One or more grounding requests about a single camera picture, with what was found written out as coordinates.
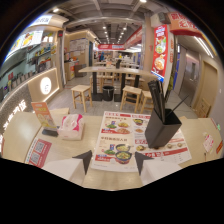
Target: bowl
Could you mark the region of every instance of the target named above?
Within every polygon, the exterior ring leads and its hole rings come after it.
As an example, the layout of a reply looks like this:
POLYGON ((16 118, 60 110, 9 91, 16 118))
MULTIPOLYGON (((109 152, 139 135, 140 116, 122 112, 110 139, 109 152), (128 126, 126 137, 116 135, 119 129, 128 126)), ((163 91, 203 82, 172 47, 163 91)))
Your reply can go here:
POLYGON ((129 163, 129 161, 130 161, 130 159, 131 159, 131 156, 132 156, 132 153, 130 153, 130 152, 117 152, 117 153, 115 154, 115 160, 116 160, 118 163, 120 163, 120 164, 127 164, 127 163, 129 163), (119 156, 120 154, 127 155, 128 158, 125 158, 125 159, 118 158, 118 156, 119 156))
POLYGON ((127 145, 127 144, 119 144, 119 145, 116 145, 116 150, 118 152, 128 152, 128 151, 130 151, 130 149, 131 149, 131 146, 130 145, 127 145), (119 150, 119 149, 117 149, 120 146, 126 146, 126 148, 128 148, 128 149, 127 150, 119 150))
POLYGON ((143 120, 142 119, 134 119, 134 122, 136 125, 141 126, 143 124, 143 120))

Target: advertisement display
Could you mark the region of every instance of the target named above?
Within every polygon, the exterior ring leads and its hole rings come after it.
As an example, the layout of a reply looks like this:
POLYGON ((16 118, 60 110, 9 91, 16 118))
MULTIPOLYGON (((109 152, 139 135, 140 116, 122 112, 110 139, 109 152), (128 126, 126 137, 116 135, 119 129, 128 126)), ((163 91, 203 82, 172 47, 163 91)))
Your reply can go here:
POLYGON ((167 25, 162 25, 154 29, 154 46, 151 73, 158 76, 158 79, 163 82, 168 54, 167 25))
POLYGON ((21 48, 32 46, 35 44, 40 44, 42 40, 43 31, 32 31, 25 34, 25 37, 22 41, 21 48))
POLYGON ((38 102, 34 103, 31 102, 33 110, 35 111, 38 120, 40 121, 42 127, 45 130, 49 131, 57 131, 57 126, 54 123, 53 118, 51 117, 50 111, 48 109, 47 103, 45 102, 38 102))
POLYGON ((50 142, 35 138, 28 151, 25 164, 42 168, 51 145, 52 143, 50 142))
POLYGON ((99 44, 98 50, 125 50, 123 44, 99 44))
POLYGON ((145 130, 149 119, 150 115, 105 111, 91 167, 115 172, 138 172, 135 152, 176 164, 191 159, 180 129, 164 147, 148 148, 145 130))
POLYGON ((171 24, 170 32, 174 35, 187 35, 203 38, 198 28, 179 12, 167 13, 171 24))

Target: poster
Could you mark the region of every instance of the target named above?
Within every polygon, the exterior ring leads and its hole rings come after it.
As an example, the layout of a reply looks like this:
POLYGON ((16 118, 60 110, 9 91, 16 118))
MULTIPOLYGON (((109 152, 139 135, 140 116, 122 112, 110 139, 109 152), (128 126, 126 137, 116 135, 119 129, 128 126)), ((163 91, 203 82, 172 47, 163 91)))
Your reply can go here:
POLYGON ((149 119, 150 115, 105 111, 91 167, 115 172, 138 172, 135 152, 177 164, 191 159, 180 129, 164 147, 148 148, 145 130, 149 119))
POLYGON ((86 38, 71 40, 70 41, 70 51, 82 51, 85 50, 86 38))
POLYGON ((35 138, 28 151, 25 163, 42 168, 52 143, 35 138))
POLYGON ((162 25, 154 29, 154 46, 151 73, 158 76, 158 79, 163 82, 168 54, 167 25, 162 25))
POLYGON ((40 121, 42 127, 45 130, 57 131, 57 126, 54 123, 53 118, 51 117, 50 111, 48 109, 47 103, 31 102, 33 110, 35 111, 38 120, 40 121))
POLYGON ((42 40, 43 31, 32 31, 26 33, 21 48, 32 46, 35 44, 40 44, 42 40))

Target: doorway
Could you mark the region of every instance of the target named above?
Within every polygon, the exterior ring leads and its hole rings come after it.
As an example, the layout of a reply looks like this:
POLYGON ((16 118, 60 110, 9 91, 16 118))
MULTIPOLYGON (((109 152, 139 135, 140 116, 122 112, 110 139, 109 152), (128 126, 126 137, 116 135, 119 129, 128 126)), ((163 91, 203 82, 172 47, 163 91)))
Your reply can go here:
POLYGON ((203 62, 200 92, 196 101, 198 117, 208 117, 217 95, 218 72, 212 65, 203 62))
POLYGON ((93 66, 93 43, 89 41, 89 67, 93 66))

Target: menu card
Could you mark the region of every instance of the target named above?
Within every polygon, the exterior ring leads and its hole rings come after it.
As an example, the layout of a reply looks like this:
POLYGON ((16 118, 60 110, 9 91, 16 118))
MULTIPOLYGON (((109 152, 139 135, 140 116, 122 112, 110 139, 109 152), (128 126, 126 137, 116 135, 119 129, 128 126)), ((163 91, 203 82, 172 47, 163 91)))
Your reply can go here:
POLYGON ((150 115, 104 112, 97 140, 92 168, 137 172, 135 152, 154 159, 173 163, 183 163, 191 159, 184 136, 179 129, 164 147, 148 148, 145 130, 150 115))

